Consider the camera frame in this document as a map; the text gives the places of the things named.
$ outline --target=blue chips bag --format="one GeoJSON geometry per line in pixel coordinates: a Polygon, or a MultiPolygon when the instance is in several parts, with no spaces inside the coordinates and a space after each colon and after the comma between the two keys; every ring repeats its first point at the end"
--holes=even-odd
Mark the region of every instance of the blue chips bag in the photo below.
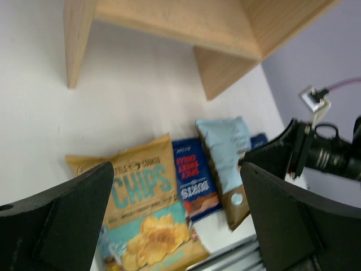
{"type": "Polygon", "coordinates": [[[192,222],[222,209],[199,138],[173,141],[178,196],[192,222]]]}
{"type": "Polygon", "coordinates": [[[242,117],[197,120],[196,127],[212,159],[214,177],[227,222],[235,230],[249,214],[238,161],[251,149],[250,134],[242,117]]]}
{"type": "Polygon", "coordinates": [[[266,144],[268,142],[268,139],[265,135],[265,133],[260,133],[255,135],[254,137],[251,137],[250,144],[252,145],[252,150],[254,148],[259,148],[262,145],[266,144]]]}

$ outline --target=potato chip image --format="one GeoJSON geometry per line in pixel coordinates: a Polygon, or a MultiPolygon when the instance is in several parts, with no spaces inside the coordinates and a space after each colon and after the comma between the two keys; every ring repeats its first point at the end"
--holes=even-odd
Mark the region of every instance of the potato chip image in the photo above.
{"type": "Polygon", "coordinates": [[[137,264],[138,267],[143,267],[148,261],[148,256],[144,248],[137,253],[137,264]]]}
{"type": "Polygon", "coordinates": [[[172,228],[172,238],[168,239],[167,252],[173,253],[184,241],[184,234],[178,228],[172,228]]]}
{"type": "Polygon", "coordinates": [[[122,264],[127,271],[137,271],[137,255],[135,253],[125,251],[122,255],[122,264]]]}
{"type": "Polygon", "coordinates": [[[174,219],[171,213],[166,216],[161,216],[157,227],[172,228],[174,226],[174,219]]]}
{"type": "Polygon", "coordinates": [[[188,226],[186,223],[176,223],[174,225],[175,228],[177,228],[180,232],[183,234],[183,240],[185,242],[188,242],[190,239],[190,231],[188,229],[188,226]]]}
{"type": "Polygon", "coordinates": [[[167,254],[167,245],[162,242],[148,242],[144,248],[144,255],[149,265],[155,264],[167,254]]]}
{"type": "Polygon", "coordinates": [[[139,239],[140,239],[140,234],[137,234],[135,237],[133,237],[132,239],[130,239],[128,241],[126,248],[128,249],[128,251],[130,253],[137,253],[137,245],[138,245],[139,239]]]}
{"type": "Polygon", "coordinates": [[[146,233],[149,229],[154,228],[159,223],[155,216],[147,216],[140,224],[140,232],[146,233]]]}
{"type": "Polygon", "coordinates": [[[138,253],[139,251],[141,251],[141,250],[144,249],[144,247],[146,246],[147,242],[148,242],[148,236],[147,236],[147,234],[142,234],[142,233],[140,233],[140,234],[139,234],[139,240],[138,240],[138,243],[137,243],[137,249],[136,249],[137,253],[138,253]]]}

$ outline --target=light blue snack bag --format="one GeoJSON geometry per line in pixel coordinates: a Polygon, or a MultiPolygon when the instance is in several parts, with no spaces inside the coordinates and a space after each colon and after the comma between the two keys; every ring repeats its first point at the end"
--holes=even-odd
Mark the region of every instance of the light blue snack bag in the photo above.
{"type": "Polygon", "coordinates": [[[249,213],[238,161],[251,149],[250,133],[242,117],[225,120],[197,120],[196,127],[217,172],[218,194],[231,230],[249,213]]]}

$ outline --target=white wall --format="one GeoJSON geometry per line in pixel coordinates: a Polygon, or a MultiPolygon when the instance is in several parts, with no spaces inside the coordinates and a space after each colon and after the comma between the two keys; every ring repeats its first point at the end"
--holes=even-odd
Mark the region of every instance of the white wall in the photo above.
{"type": "Polygon", "coordinates": [[[252,133],[283,130],[261,67],[207,102],[191,46],[95,23],[76,90],[65,86],[63,1],[0,9],[0,205],[72,175],[65,154],[112,155],[198,118],[243,115],[252,133]]]}
{"type": "MultiPolygon", "coordinates": [[[[285,124],[292,117],[308,120],[310,113],[298,98],[308,85],[322,88],[361,76],[361,1],[343,0],[263,63],[265,74],[285,124]]],[[[331,110],[323,121],[338,126],[352,140],[355,119],[361,115],[361,85],[330,93],[331,110]]],[[[320,172],[305,172],[312,191],[361,207],[360,183],[320,172]]]]}

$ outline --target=white surface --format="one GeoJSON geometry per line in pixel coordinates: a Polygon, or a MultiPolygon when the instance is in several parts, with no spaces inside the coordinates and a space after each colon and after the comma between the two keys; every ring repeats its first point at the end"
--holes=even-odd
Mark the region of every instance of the white surface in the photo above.
{"type": "MultiPolygon", "coordinates": [[[[100,23],[77,89],[68,90],[62,12],[58,0],[2,1],[0,205],[72,178],[65,154],[192,136],[198,118],[242,115],[253,134],[270,138],[283,130],[261,67],[207,102],[190,46],[100,23]]],[[[208,239],[225,229],[220,221],[204,227],[208,239]]]]}

